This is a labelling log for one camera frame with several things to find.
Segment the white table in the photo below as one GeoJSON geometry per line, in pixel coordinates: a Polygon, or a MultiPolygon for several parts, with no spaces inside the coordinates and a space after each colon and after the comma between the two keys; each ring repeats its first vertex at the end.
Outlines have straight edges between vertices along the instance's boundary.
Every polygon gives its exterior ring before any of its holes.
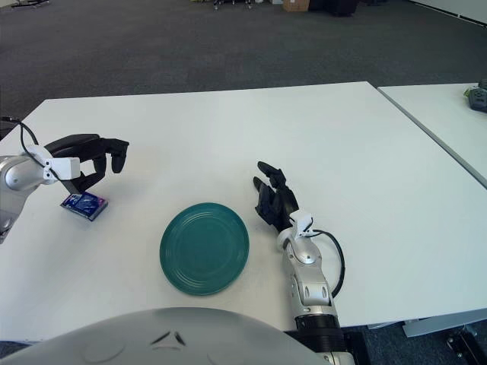
{"type": "Polygon", "coordinates": [[[487,114],[463,92],[476,84],[379,87],[411,120],[487,188],[487,114]]]}
{"type": "Polygon", "coordinates": [[[464,0],[462,2],[457,0],[414,0],[414,2],[487,23],[487,3],[484,0],[464,0]]]}
{"type": "MultiPolygon", "coordinates": [[[[47,143],[74,133],[130,141],[124,171],[91,191],[110,200],[90,223],[41,186],[0,246],[0,339],[51,338],[132,311],[233,310],[294,328],[276,232],[257,216],[256,162],[281,167],[316,228],[346,260],[343,326],[487,307],[487,191],[366,82],[47,100],[25,122],[47,143]],[[218,202],[250,236],[241,276],[210,297],[164,277],[159,245],[184,208],[218,202]]],[[[0,155],[19,151],[13,131],[0,155]]],[[[338,258],[320,242],[336,283],[338,258]]]]}

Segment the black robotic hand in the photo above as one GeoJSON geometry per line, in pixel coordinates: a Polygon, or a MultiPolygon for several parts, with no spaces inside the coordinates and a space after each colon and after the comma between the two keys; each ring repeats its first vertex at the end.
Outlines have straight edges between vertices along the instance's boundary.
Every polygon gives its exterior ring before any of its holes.
{"type": "Polygon", "coordinates": [[[275,191],[258,177],[253,178],[253,185],[259,192],[256,212],[267,224],[281,232],[291,227],[289,215],[299,209],[298,202],[294,193],[286,186],[286,178],[280,169],[262,161],[257,163],[257,167],[269,178],[275,191]]]}
{"type": "Polygon", "coordinates": [[[112,171],[120,173],[126,159],[128,142],[99,135],[69,135],[49,143],[45,148],[53,157],[79,157],[80,162],[93,161],[95,172],[72,180],[62,180],[71,194],[80,194],[98,183],[105,176],[107,156],[112,156],[112,171]]]}

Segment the teal plate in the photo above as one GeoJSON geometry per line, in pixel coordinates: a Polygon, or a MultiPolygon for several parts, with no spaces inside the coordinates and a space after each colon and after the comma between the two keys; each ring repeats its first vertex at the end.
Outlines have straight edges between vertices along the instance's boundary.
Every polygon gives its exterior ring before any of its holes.
{"type": "Polygon", "coordinates": [[[220,204],[202,203],[180,212],[167,226],[159,256],[166,278],[192,295],[225,289],[244,269],[249,235],[243,221],[220,204]]]}

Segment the black cable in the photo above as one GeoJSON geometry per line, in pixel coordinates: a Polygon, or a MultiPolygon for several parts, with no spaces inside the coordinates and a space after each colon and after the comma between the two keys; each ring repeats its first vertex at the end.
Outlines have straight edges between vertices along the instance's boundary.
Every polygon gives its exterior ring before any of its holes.
{"type": "Polygon", "coordinates": [[[313,225],[313,217],[311,217],[311,223],[309,223],[306,228],[304,228],[304,232],[310,229],[310,227],[313,225]]]}
{"type": "Polygon", "coordinates": [[[18,124],[25,128],[25,130],[29,133],[30,137],[32,138],[32,141],[34,144],[39,144],[39,142],[37,141],[37,138],[36,138],[36,135],[32,132],[32,130],[27,127],[23,122],[21,122],[19,119],[17,118],[14,118],[13,116],[3,116],[2,117],[2,121],[3,122],[12,122],[12,123],[15,123],[15,124],[18,124]]]}
{"type": "Polygon", "coordinates": [[[340,276],[338,279],[338,283],[336,283],[335,289],[333,289],[332,291],[332,297],[336,297],[340,292],[340,289],[342,289],[343,279],[345,279],[345,258],[343,257],[342,247],[338,243],[338,240],[330,232],[325,232],[324,230],[313,230],[313,232],[317,232],[317,234],[308,237],[316,237],[320,234],[328,236],[333,241],[333,243],[335,243],[336,250],[338,251],[338,254],[340,256],[340,276]]]}
{"type": "MultiPolygon", "coordinates": [[[[7,117],[2,117],[2,120],[6,121],[6,122],[13,122],[15,124],[18,124],[20,127],[21,127],[21,144],[22,144],[22,148],[24,149],[24,152],[27,156],[29,156],[35,163],[37,163],[39,166],[41,166],[43,169],[44,169],[44,165],[42,165],[41,162],[38,161],[38,159],[36,159],[28,150],[27,148],[25,147],[25,143],[24,143],[24,129],[27,130],[27,132],[29,133],[30,137],[32,138],[32,141],[34,144],[36,145],[39,145],[39,142],[37,141],[37,138],[35,136],[35,134],[32,132],[32,130],[30,130],[29,127],[27,127],[23,122],[21,122],[19,119],[17,118],[13,118],[11,116],[7,116],[7,117]]],[[[51,168],[49,168],[49,172],[51,172],[51,174],[57,178],[57,180],[61,181],[61,179],[59,178],[58,174],[51,168]]]]}

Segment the plate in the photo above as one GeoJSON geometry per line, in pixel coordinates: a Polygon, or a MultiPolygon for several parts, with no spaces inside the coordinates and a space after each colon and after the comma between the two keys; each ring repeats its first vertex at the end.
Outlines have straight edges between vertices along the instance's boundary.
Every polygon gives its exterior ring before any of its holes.
{"type": "Polygon", "coordinates": [[[242,272],[249,255],[243,221],[220,204],[202,203],[181,211],[161,240],[161,267],[184,293],[215,294],[242,272]]]}

